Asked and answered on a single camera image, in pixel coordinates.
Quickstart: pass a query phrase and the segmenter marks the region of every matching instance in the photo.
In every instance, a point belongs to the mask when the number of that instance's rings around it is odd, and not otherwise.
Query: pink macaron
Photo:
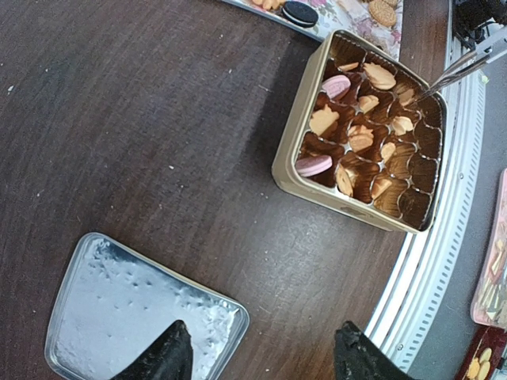
[[[350,89],[350,79],[344,75],[335,75],[322,83],[322,89],[331,99],[342,99]]]
[[[333,165],[331,156],[301,158],[295,162],[295,170],[301,177],[311,177],[325,172]]]

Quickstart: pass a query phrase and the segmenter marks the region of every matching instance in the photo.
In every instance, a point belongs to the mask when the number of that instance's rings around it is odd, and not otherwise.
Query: biscuit
[[[317,136],[321,136],[339,117],[340,114],[333,111],[330,106],[326,104],[323,109],[319,109],[311,114],[310,129]]]
[[[414,130],[414,124],[406,116],[396,116],[393,120],[393,129],[397,136],[403,136],[405,133]]]
[[[350,183],[352,184],[352,187],[356,186],[356,180],[359,174],[357,174],[356,170],[353,169],[345,169],[347,172],[347,175],[349,176]]]
[[[393,157],[395,151],[396,145],[393,142],[388,142],[382,147],[382,149],[380,150],[380,155],[382,156],[384,163],[388,162],[389,159]]]
[[[470,363],[470,366],[468,366],[467,378],[470,380],[476,378],[480,369],[481,366],[479,365],[477,358],[474,358]]]
[[[398,6],[398,0],[382,0],[389,6],[392,6],[393,8],[396,8]]]
[[[335,75],[322,83],[322,89],[333,100],[340,100],[350,89],[350,79],[344,75]]]
[[[358,66],[359,62],[347,63],[346,65],[338,66],[338,69],[340,69],[341,71],[351,71],[356,69]]]
[[[256,6],[261,6],[264,10],[278,10],[285,0],[252,0]]]
[[[364,125],[354,125],[350,128],[348,135],[353,152],[359,152],[373,145],[373,131]]]
[[[295,162],[295,171],[301,177],[312,177],[325,172],[333,165],[331,156],[323,155],[317,157],[301,158]]]
[[[481,368],[478,370],[477,380],[485,380],[490,373],[491,364],[490,362],[484,362],[481,364]]]
[[[370,83],[376,89],[392,89],[396,86],[395,76],[380,65],[365,63],[364,73],[368,76]]]
[[[387,178],[376,179],[375,182],[373,182],[372,198],[376,200],[383,192],[388,190],[392,184],[393,183]]]
[[[373,0],[370,2],[368,4],[368,11],[372,17],[383,26],[395,26],[398,20],[395,10],[383,0]]]
[[[407,91],[398,94],[399,104],[401,104],[403,107],[409,105],[410,103],[412,103],[414,95],[415,95],[414,89],[408,89]]]
[[[479,363],[483,364],[484,362],[489,362],[490,359],[491,359],[491,354],[493,353],[493,351],[491,350],[491,348],[487,348],[485,349],[482,354],[481,354],[481,357],[480,359],[478,360]]]
[[[347,171],[342,166],[338,167],[336,172],[336,183],[338,189],[343,192],[346,196],[352,196],[354,193],[352,182],[350,181]]]
[[[302,2],[285,2],[282,7],[282,16],[301,28],[312,28],[318,21],[317,11]]]
[[[379,98],[375,95],[365,95],[363,97],[359,97],[357,100],[359,102],[359,108],[361,108],[361,111],[364,113],[370,112],[379,105]]]

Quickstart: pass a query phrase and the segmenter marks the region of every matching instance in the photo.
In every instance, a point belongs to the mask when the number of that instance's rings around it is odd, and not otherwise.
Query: food tongs
[[[466,77],[474,71],[492,63],[507,53],[507,26],[503,26],[493,35],[477,45],[475,50],[469,51],[446,71],[424,92],[414,99],[416,102],[432,96],[435,92]],[[462,65],[473,60],[468,66],[460,69]]]

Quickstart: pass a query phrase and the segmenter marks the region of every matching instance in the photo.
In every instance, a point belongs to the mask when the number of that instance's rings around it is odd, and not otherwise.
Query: floral tray
[[[252,3],[251,0],[224,0],[246,10],[259,13],[294,30],[324,40],[331,32],[344,29],[363,37],[387,52],[394,59],[399,58],[402,40],[403,1],[396,6],[396,25],[388,28],[376,22],[368,12],[368,4],[361,0],[300,0],[312,6],[318,13],[317,25],[313,28],[300,28],[281,16],[281,12],[267,11]]]

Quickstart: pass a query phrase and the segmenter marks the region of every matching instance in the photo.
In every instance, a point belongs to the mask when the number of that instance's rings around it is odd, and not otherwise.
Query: dark brown table surface
[[[405,0],[402,61],[428,79],[443,3]],[[366,326],[404,234],[271,178],[318,43],[213,0],[0,2],[0,36],[0,378],[58,378],[46,328],[89,231],[246,306],[223,379],[333,378],[334,330]]]

